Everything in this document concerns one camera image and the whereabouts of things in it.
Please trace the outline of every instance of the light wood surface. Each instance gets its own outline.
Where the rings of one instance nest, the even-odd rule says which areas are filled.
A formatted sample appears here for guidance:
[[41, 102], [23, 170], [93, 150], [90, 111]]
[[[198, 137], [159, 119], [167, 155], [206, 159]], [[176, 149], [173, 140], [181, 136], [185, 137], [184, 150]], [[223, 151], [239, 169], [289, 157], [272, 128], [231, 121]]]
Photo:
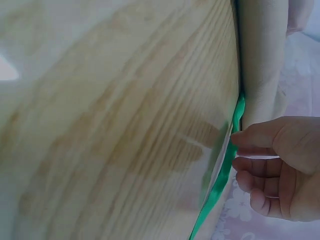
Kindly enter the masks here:
[[0, 0], [0, 51], [0, 238], [186, 240], [238, 98], [231, 1]]

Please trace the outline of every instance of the green edge tape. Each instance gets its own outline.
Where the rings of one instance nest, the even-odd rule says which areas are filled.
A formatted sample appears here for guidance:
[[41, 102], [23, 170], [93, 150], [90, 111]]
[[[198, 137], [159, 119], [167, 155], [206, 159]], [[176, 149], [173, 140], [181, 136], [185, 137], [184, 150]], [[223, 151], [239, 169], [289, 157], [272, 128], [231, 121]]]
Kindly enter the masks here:
[[[240, 130], [240, 119], [243, 116], [244, 111], [245, 111], [245, 96], [243, 95], [243, 93], [241, 93], [233, 113], [233, 118], [232, 118], [233, 127], [231, 131], [232, 134]], [[205, 222], [210, 211], [214, 208], [222, 192], [224, 191], [225, 186], [229, 179], [232, 161], [236, 157], [237, 150], [238, 150], [237, 147], [233, 145], [231, 141], [229, 141], [218, 177], [211, 189], [211, 192], [209, 193], [209, 196], [205, 204], [203, 205], [198, 215], [198, 218], [195, 222], [195, 225], [193, 227], [189, 240], [193, 240], [195, 238], [201, 225]]]

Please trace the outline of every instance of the white flower pattern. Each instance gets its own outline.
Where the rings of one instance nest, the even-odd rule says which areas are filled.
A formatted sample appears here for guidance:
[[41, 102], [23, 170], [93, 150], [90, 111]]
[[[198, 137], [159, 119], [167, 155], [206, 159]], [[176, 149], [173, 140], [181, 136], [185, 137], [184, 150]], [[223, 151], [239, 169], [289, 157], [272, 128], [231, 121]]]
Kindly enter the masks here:
[[233, 190], [232, 198], [225, 202], [224, 207], [227, 209], [227, 215], [232, 218], [240, 217], [243, 222], [251, 220], [250, 195], [240, 188]]

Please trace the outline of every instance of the finger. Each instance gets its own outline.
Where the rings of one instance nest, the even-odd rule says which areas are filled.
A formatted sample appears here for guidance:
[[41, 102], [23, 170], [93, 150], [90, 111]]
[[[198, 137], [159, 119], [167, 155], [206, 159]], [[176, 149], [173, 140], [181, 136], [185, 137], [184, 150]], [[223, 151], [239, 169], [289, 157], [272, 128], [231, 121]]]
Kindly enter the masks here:
[[244, 131], [234, 133], [231, 141], [239, 148], [272, 148], [274, 139], [287, 122], [287, 117], [280, 117], [253, 124]]
[[251, 159], [237, 157], [233, 162], [233, 168], [238, 171], [247, 171], [253, 176], [260, 178], [275, 178], [281, 173], [283, 161], [281, 158]]
[[279, 198], [266, 197], [260, 189], [253, 189], [250, 205], [254, 211], [266, 217], [283, 219]]
[[239, 156], [278, 156], [271, 147], [240, 147], [237, 151]]
[[247, 171], [240, 171], [236, 174], [236, 180], [240, 189], [247, 193], [259, 189], [269, 198], [279, 197], [279, 177], [263, 178], [252, 176]]

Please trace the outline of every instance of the fingernail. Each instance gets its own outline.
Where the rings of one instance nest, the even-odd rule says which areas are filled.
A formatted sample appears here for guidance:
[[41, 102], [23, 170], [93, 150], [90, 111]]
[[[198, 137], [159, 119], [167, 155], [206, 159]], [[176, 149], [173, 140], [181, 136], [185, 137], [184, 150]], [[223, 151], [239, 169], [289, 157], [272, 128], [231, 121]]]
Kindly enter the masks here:
[[237, 131], [237, 132], [233, 133], [231, 136], [237, 137], [237, 136], [240, 136], [242, 133], [243, 133], [243, 131]]

